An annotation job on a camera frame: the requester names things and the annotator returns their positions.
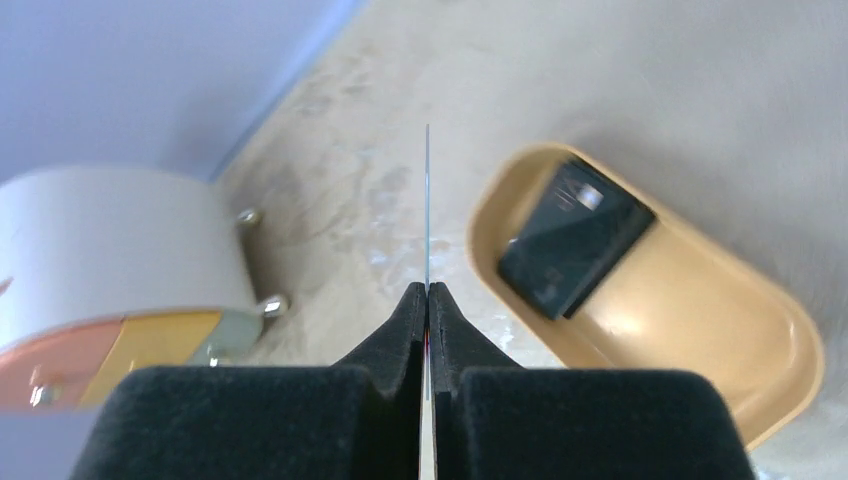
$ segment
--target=blue wall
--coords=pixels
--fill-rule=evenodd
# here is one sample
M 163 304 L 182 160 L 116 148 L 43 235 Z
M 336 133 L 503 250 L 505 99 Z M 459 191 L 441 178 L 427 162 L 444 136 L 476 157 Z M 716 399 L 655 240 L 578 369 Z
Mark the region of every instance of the blue wall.
M 0 2 L 0 183 L 57 163 L 213 178 L 362 0 Z M 0 414 L 0 479 L 66 478 L 94 415 Z

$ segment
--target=yellow drawer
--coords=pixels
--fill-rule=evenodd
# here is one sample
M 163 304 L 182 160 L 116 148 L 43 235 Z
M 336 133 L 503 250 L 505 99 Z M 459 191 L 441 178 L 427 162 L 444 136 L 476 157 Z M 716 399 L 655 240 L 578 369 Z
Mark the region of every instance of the yellow drawer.
M 215 329 L 220 317 L 219 312 L 128 317 L 79 405 L 93 407 L 102 403 L 133 370 L 152 365 L 182 365 Z

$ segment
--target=tray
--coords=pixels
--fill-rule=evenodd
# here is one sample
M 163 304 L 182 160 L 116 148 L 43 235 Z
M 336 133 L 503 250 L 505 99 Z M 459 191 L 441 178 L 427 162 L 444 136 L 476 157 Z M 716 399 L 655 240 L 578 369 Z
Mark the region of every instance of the tray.
M 569 319 L 538 313 L 498 275 L 498 260 L 555 171 L 578 157 L 656 215 Z M 471 220 L 482 282 L 570 368 L 674 368 L 709 379 L 748 449 L 795 418 L 824 374 L 814 322 L 786 292 L 587 155 L 543 144 L 497 175 Z

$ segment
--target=marble surface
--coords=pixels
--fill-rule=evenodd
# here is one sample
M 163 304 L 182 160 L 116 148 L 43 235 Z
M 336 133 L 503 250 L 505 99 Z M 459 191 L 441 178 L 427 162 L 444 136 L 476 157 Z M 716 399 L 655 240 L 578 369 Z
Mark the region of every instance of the marble surface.
M 423 278 L 424 126 L 433 278 L 528 366 L 557 360 L 487 293 L 465 229 L 528 143 L 577 145 L 795 295 L 828 371 L 814 405 L 754 452 L 792 478 L 848 464 L 848 4 L 372 0 L 221 180 L 267 211 L 260 294 L 291 311 L 248 363 L 328 364 Z

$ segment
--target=pink drawer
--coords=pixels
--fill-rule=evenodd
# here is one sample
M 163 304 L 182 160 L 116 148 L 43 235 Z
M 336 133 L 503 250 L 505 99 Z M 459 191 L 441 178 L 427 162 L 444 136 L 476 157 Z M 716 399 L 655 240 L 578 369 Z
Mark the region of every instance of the pink drawer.
M 36 338 L 0 354 L 0 409 L 76 408 L 121 331 L 120 318 Z M 37 408 L 33 392 L 49 386 Z

